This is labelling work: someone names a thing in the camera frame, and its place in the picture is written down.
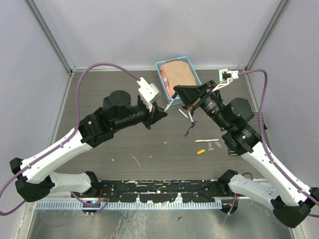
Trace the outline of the white marker with blue end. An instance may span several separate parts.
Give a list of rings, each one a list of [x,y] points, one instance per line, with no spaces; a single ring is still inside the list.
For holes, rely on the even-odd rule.
[[[167,105],[166,108],[164,109],[164,112],[166,112],[166,111],[170,108],[170,106],[172,105],[173,102],[174,102],[174,99],[172,99],[172,100],[168,103],[168,105]]]

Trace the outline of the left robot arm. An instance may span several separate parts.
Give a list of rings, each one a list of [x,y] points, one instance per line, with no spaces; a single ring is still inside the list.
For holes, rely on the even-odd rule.
[[[103,99],[102,107],[80,120],[78,127],[59,141],[29,159],[10,161],[11,170],[17,177],[17,192],[27,202],[60,192],[84,194],[90,198],[97,196],[101,186],[94,172],[60,174],[55,169],[112,139],[122,129],[139,123],[150,129],[167,116],[167,112],[156,103],[159,97],[160,93],[140,91],[137,104],[133,106],[129,93],[123,90],[112,92]]]

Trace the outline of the white marker with yellow end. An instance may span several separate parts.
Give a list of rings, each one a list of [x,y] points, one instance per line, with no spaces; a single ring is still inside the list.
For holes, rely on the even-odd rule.
[[[198,143],[198,142],[215,142],[215,141],[219,141],[219,139],[198,139],[198,140],[195,140],[194,142]]]

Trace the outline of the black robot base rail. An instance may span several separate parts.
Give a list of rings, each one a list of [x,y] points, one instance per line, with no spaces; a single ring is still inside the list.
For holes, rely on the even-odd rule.
[[[181,197],[183,203],[214,202],[234,193],[214,180],[103,180],[95,194],[76,193],[80,198],[109,198],[110,202],[164,203]]]

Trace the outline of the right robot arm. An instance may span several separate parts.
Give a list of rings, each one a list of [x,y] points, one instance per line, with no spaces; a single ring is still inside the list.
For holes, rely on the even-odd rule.
[[[220,193],[227,197],[233,193],[247,196],[272,210],[282,224],[295,228],[310,215],[319,199],[319,189],[302,183],[262,144],[260,134],[248,124],[254,116],[248,100],[235,98],[225,105],[216,86],[209,81],[199,86],[178,85],[174,90],[192,112],[203,109],[226,131],[222,136],[225,145],[271,184],[267,187],[229,169],[218,179]]]

